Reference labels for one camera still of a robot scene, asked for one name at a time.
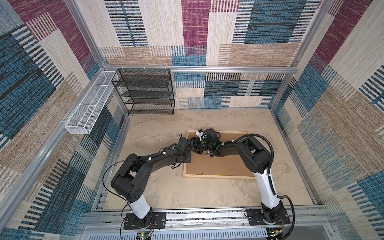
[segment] marbled beige surface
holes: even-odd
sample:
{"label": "marbled beige surface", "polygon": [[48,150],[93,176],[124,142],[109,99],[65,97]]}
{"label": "marbled beige surface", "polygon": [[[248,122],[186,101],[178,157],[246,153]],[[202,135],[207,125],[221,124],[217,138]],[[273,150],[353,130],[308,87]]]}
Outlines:
{"label": "marbled beige surface", "polygon": [[[185,136],[190,129],[213,127],[217,131],[249,131],[261,134],[270,140],[275,150],[272,173],[278,193],[289,195],[295,205],[312,204],[267,109],[175,109],[174,115],[135,114],[131,120],[120,161],[131,153],[140,156],[157,152],[160,148],[177,142],[179,134]],[[256,206],[261,203],[256,180],[183,178],[182,172],[181,165],[176,169],[164,167],[151,174],[144,196],[152,208],[235,207]],[[121,198],[107,195],[105,209],[122,209],[124,205]]]}

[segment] wooden frame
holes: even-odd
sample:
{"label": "wooden frame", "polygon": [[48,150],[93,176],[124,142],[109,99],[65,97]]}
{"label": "wooden frame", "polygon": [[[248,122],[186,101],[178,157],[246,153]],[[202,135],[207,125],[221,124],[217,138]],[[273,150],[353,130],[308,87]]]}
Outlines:
{"label": "wooden frame", "polygon": [[[196,130],[187,130],[186,138],[189,139],[189,133],[195,132]],[[249,132],[243,132],[243,131],[218,131],[220,133],[242,133],[242,134],[248,134]],[[187,174],[187,164],[183,163],[183,177],[189,177],[189,178],[214,178],[214,179],[245,179],[245,180],[256,180],[255,177],[249,177],[249,176],[228,176],[228,175],[203,175],[203,174]]]}

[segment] patchwork carpet wall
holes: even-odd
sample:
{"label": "patchwork carpet wall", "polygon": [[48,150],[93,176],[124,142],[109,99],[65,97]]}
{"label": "patchwork carpet wall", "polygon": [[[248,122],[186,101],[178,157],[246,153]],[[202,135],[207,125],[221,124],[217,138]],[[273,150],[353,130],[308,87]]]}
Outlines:
{"label": "patchwork carpet wall", "polygon": [[0,201],[98,66],[64,0],[0,0]]}
{"label": "patchwork carpet wall", "polygon": [[[76,0],[111,65],[291,66],[320,0]],[[175,108],[268,107],[281,78],[178,73]]]}
{"label": "patchwork carpet wall", "polygon": [[0,239],[73,239],[91,210],[123,120],[111,94],[89,135],[67,133]]}
{"label": "patchwork carpet wall", "polygon": [[384,239],[384,1],[336,0],[274,110],[344,239]]}

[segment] white mesh basket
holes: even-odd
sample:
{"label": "white mesh basket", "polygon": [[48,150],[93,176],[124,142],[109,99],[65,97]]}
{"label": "white mesh basket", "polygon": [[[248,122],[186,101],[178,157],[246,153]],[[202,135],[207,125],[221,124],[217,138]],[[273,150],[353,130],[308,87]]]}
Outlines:
{"label": "white mesh basket", "polygon": [[70,134],[89,134],[91,132],[111,94],[113,89],[112,80],[118,80],[115,72],[103,71],[100,73],[80,105],[65,124],[65,128]]}

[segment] brown board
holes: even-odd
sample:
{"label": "brown board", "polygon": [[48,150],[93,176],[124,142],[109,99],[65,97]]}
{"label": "brown board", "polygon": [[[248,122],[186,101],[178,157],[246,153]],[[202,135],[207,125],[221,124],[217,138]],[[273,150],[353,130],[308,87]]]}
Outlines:
{"label": "brown board", "polygon": [[[238,139],[248,132],[218,131],[221,142]],[[187,138],[195,137],[195,130],[187,131]],[[255,179],[239,155],[210,157],[192,152],[192,162],[184,164],[184,177],[213,177],[231,179]]]}

